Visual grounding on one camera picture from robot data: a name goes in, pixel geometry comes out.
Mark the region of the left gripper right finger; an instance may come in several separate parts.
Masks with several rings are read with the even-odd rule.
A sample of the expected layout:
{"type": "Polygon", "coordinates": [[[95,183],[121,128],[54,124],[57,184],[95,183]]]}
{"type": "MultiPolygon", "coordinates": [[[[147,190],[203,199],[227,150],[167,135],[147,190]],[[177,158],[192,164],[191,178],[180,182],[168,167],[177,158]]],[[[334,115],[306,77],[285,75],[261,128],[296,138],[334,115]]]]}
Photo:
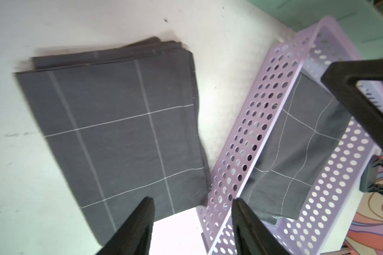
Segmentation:
{"type": "Polygon", "coordinates": [[[241,198],[233,200],[232,221],[239,255],[289,255],[241,198]]]}

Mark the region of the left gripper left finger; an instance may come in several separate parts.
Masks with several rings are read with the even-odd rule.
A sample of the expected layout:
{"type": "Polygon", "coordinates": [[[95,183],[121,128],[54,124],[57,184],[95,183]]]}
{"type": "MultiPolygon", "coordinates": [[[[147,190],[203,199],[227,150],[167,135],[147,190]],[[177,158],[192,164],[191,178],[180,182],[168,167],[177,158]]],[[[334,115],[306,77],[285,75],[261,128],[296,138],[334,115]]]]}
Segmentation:
{"type": "Polygon", "coordinates": [[[154,221],[154,200],[145,197],[97,255],[148,255],[154,221]]]}

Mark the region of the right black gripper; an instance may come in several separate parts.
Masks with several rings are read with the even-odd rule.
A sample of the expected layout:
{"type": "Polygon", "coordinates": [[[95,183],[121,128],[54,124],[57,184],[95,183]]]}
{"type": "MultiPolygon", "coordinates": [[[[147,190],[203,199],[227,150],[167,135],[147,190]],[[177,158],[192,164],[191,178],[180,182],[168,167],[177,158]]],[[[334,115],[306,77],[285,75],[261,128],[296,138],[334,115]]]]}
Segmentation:
{"type": "MultiPolygon", "coordinates": [[[[357,89],[360,80],[383,81],[383,59],[333,62],[321,77],[327,89],[383,150],[383,113],[357,89]]],[[[380,167],[383,159],[372,156],[361,176],[361,192],[383,196],[383,185],[376,183],[380,167]]]]}

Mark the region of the grey checked pillowcase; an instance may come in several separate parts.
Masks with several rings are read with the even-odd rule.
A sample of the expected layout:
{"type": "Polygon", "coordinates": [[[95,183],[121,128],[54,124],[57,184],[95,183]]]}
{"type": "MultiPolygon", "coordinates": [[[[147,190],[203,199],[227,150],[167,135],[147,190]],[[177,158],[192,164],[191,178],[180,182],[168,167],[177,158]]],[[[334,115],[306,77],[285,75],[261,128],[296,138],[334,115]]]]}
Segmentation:
{"type": "Polygon", "coordinates": [[[206,203],[194,56],[181,43],[151,38],[33,63],[17,82],[100,245],[144,197],[156,220],[206,203]]]}
{"type": "Polygon", "coordinates": [[[240,195],[259,219],[299,218],[350,119],[334,96],[299,75],[240,195]]]}

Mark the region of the lilac perforated plastic basket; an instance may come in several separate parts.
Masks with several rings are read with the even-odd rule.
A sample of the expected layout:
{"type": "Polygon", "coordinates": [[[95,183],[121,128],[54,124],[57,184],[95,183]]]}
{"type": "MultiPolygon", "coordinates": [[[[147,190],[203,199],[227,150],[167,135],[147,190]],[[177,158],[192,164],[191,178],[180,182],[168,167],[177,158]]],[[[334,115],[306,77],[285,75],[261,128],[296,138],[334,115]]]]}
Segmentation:
{"type": "Polygon", "coordinates": [[[197,213],[210,255],[338,252],[383,198],[383,59],[330,16],[270,48],[197,213]]]}

